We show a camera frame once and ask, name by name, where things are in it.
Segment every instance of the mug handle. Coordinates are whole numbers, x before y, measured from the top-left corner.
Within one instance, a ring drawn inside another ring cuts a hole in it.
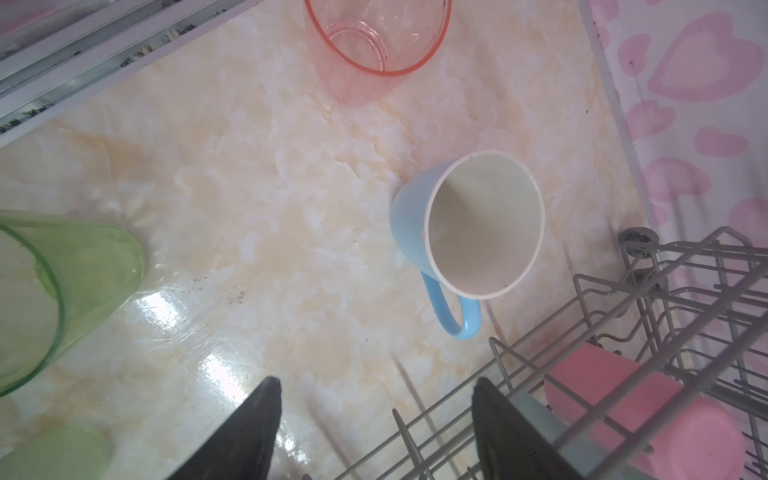
[[[458,326],[453,318],[448,303],[445,301],[445,295],[442,294],[440,282],[422,272],[424,285],[427,287],[429,301],[432,302],[432,308],[437,313],[437,319],[440,320],[442,328],[459,340],[471,339],[480,330],[480,302],[471,300],[463,296],[458,296],[458,302],[462,306],[462,317],[464,322]]]

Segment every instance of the pink transparent cup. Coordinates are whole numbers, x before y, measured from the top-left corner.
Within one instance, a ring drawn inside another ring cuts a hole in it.
[[[379,100],[437,51],[452,0],[304,0],[310,54],[340,104]]]

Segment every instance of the pink heart wall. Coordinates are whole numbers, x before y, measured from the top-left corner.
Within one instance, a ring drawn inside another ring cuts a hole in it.
[[[582,1],[592,14],[584,23],[600,34],[595,56],[612,82],[605,90],[662,241],[700,240],[730,225],[768,247],[768,2]],[[672,281],[711,288],[717,278]],[[760,345],[768,351],[768,336]],[[747,362],[768,376],[768,358]]]

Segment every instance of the black object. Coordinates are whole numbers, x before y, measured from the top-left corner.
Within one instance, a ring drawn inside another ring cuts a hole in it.
[[[485,480],[584,480],[486,378],[472,395]]]
[[[280,427],[280,381],[266,377],[168,480],[266,480]]]

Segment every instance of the dishwasher rack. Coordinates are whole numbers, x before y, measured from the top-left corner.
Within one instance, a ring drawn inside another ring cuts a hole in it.
[[[644,227],[621,232],[618,241],[626,267],[618,281],[575,275],[574,298],[510,346],[491,338],[494,359],[412,421],[393,409],[398,432],[336,480],[481,478],[469,415],[475,380],[488,377],[510,399],[526,391],[543,399],[543,380],[552,381],[548,373],[585,341],[641,362],[594,406],[552,382],[586,409],[554,441],[557,450],[596,422],[624,437],[588,480],[606,478],[638,449],[652,454],[648,441],[702,392],[740,420],[747,445],[742,479],[768,480],[768,443],[762,440],[768,437],[768,369],[752,367],[760,361],[768,366],[768,348],[751,348],[768,332],[768,248],[753,247],[729,227],[698,243],[660,244]],[[606,416],[656,371],[684,387],[635,432]]]

